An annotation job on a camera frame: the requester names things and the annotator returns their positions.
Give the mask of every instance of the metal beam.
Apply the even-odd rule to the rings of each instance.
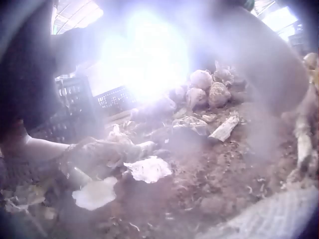
[[[90,11],[88,14],[85,15],[85,17],[83,17],[76,25],[74,28],[76,28],[85,18],[87,18],[89,15],[91,15],[93,12],[95,12],[96,10],[98,10],[99,7],[95,8],[94,10]]]
[[[62,12],[64,12],[64,10],[67,9],[67,7],[70,6],[70,5],[71,5],[71,3],[69,3],[68,5],[66,5],[65,8],[63,8],[63,9],[61,10],[61,12],[59,12],[59,13],[57,14],[56,18],[57,18]]]
[[[267,7],[265,7],[263,10],[261,10],[261,12],[258,13],[257,16],[261,15],[264,11],[266,11],[268,8],[270,8],[270,7],[271,7],[272,5],[274,5],[274,4],[275,4],[275,1],[273,1],[271,4],[267,5]]]
[[[72,14],[71,16],[70,16],[70,18],[63,24],[63,26],[58,30],[58,32],[56,33],[56,34],[59,34],[60,33],[60,31],[66,26],[66,24],[70,21],[70,19],[72,18],[72,17],[74,17],[82,8],[84,8],[86,5],[88,5],[90,2],[92,2],[92,0],[90,0],[90,1],[88,1],[86,4],[84,4],[82,7],[80,7],[74,14]]]

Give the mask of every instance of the dark clothing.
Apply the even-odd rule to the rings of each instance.
[[[42,124],[61,106],[53,77],[55,60],[50,52],[53,1],[43,1],[25,22],[10,22],[12,16],[8,17],[8,11],[21,0],[9,2],[11,5],[7,1],[0,8],[1,24],[6,25],[0,25],[2,37],[11,38],[0,59],[0,138],[16,120],[23,119],[29,130]],[[5,27],[14,27],[15,23],[21,26],[17,33],[5,35]]]

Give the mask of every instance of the rock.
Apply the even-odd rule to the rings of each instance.
[[[200,210],[207,215],[220,215],[224,209],[225,200],[217,195],[204,198]]]
[[[216,115],[211,114],[211,115],[202,115],[202,120],[205,121],[207,124],[213,122],[216,119]]]
[[[208,90],[212,81],[211,75],[205,70],[197,70],[190,75],[191,85],[202,90]]]
[[[231,132],[239,123],[239,116],[237,112],[232,112],[231,116],[222,123],[208,138],[218,139],[225,142],[230,137]]]
[[[228,82],[228,84],[232,85],[234,83],[234,77],[227,69],[220,69],[215,71],[213,80],[214,82],[220,82],[223,84],[226,84],[226,82]]]
[[[191,88],[186,94],[186,104],[189,109],[193,109],[196,105],[204,105],[207,103],[208,97],[206,92],[199,88]]]
[[[185,116],[181,119],[173,121],[173,131],[181,128],[190,128],[199,135],[207,135],[208,127],[207,123],[194,116]]]
[[[208,96],[211,108],[222,108],[231,98],[231,94],[223,83],[214,82]]]

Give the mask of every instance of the white shell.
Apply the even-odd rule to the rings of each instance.
[[[93,211],[116,198],[113,189],[116,183],[117,179],[114,177],[108,177],[103,181],[90,182],[81,190],[74,191],[72,197],[78,207]]]
[[[124,163],[136,181],[155,183],[160,178],[171,175],[172,171],[163,159],[151,156],[135,163]]]

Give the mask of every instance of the ground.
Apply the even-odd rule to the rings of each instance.
[[[241,121],[224,143],[208,142],[191,130],[164,143],[164,127],[156,134],[132,134],[134,143],[158,140],[169,150],[163,159],[174,173],[154,184],[133,178],[118,182],[116,200],[94,212],[99,237],[194,238],[281,191],[297,162],[292,128],[260,105],[243,103],[215,109],[210,130],[234,110]]]

